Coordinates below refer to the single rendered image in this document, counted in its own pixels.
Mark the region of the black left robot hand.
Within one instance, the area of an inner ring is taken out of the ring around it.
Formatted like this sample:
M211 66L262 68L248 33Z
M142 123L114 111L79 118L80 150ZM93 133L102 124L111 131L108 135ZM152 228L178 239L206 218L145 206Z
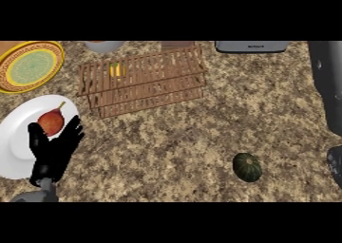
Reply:
M45 178L51 178L57 183L67 171L71 155L85 138L82 119L74 116L61 136L51 140L46 136L42 126L31 122L29 125L30 149L36 156L36 164L30 182L34 186L42 186Z

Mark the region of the round yellow green placemat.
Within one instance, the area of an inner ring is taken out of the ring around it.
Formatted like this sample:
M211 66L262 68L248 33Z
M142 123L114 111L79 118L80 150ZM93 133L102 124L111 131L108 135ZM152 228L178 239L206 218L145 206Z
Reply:
M27 41L0 56L0 92L18 94L40 87L65 62L65 50L55 41Z

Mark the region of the brown wooden tiered shelf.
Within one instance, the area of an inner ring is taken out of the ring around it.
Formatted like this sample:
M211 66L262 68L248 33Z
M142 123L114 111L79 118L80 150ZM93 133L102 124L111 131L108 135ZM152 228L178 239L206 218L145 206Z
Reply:
M111 63L127 68L126 76L110 75ZM207 71L200 46L88 63L79 68L79 95L102 118L116 117L200 99Z

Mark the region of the white plate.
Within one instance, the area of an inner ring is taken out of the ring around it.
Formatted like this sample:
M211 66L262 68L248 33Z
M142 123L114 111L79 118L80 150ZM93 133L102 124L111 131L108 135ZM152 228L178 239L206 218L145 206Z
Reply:
M31 177L36 157L30 149L29 124L52 109L62 106L65 122L79 114L74 102L61 95L43 95L27 101L0 123L0 177Z

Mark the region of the red-brown pear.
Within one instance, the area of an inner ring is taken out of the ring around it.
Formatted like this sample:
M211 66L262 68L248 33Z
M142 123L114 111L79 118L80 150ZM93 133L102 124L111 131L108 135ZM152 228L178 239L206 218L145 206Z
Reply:
M65 117L62 114L64 105L65 103L61 103L61 105L48 111L39 118L39 125L49 137L57 135L65 126Z

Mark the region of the yellow fruit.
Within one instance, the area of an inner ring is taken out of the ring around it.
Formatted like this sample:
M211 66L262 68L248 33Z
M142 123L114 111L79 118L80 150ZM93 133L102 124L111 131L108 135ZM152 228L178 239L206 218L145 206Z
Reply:
M113 77L123 77L127 75L127 68L121 66L118 63L110 64L110 75Z

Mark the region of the brown wooden board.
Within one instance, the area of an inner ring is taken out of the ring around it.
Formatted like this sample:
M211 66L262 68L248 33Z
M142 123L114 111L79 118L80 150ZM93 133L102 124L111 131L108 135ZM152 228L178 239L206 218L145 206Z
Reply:
M0 56L20 44L23 44L23 41L0 41Z

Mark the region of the grey pot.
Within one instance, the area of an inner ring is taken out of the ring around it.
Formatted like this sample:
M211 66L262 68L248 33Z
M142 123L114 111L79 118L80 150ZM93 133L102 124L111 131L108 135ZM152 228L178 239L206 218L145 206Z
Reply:
M86 41L88 48L96 53L108 53L116 51L123 45L124 41Z

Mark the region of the dark green squash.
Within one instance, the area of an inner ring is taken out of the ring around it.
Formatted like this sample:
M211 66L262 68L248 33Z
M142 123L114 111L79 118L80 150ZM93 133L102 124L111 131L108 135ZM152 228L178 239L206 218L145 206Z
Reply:
M250 153L238 153L234 157L234 171L245 182L256 182L263 175L259 158Z

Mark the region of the brown box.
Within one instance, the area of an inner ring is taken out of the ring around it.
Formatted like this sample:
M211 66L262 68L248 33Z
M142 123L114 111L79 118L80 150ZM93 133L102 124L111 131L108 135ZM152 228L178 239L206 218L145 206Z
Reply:
M161 49L170 50L176 48L192 47L195 45L194 41L163 41L161 42Z

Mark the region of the grey flat appliance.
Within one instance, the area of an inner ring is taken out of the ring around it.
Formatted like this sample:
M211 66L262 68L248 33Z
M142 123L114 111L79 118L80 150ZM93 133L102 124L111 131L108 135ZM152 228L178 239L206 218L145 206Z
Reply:
M279 53L290 41L216 41L216 50L222 53Z

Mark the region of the dark rounded appliance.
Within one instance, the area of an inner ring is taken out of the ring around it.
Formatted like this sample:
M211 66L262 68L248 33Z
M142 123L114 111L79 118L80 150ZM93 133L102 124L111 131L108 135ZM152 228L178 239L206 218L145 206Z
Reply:
M342 145L328 150L328 165L334 180L342 189Z

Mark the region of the large grey appliance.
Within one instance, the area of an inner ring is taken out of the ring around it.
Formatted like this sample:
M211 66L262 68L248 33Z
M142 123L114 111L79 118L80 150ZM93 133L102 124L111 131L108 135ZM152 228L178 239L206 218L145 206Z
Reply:
M328 129L342 137L342 41L310 41L309 52Z

